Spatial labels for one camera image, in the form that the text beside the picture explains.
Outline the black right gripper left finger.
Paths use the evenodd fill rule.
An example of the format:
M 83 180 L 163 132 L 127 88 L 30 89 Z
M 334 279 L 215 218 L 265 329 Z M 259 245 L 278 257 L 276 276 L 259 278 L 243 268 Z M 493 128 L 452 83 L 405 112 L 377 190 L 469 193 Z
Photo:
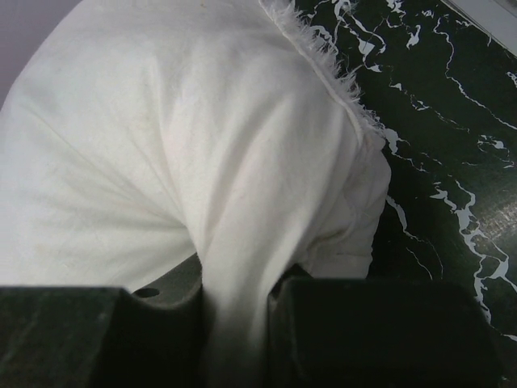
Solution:
M 197 255 L 133 293 L 122 292 L 90 387 L 201 387 L 205 342 Z

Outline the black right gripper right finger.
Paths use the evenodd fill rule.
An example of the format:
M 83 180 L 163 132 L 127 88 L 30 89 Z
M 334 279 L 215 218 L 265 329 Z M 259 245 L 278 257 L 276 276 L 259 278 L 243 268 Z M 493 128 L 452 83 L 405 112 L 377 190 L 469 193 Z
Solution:
M 299 265 L 292 265 L 275 283 L 267 298 L 267 375 L 265 387 L 292 384 L 292 317 L 288 291 L 291 280 L 309 279 Z

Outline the white pillow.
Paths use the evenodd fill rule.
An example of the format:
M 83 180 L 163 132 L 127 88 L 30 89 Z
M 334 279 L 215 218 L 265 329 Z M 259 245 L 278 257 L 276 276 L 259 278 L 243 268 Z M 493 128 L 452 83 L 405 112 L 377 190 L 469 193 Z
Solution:
M 363 279 L 391 170 L 290 1 L 83 1 L 1 110 L 1 282 L 137 290 L 202 266 L 211 387 L 263 385 L 293 264 Z

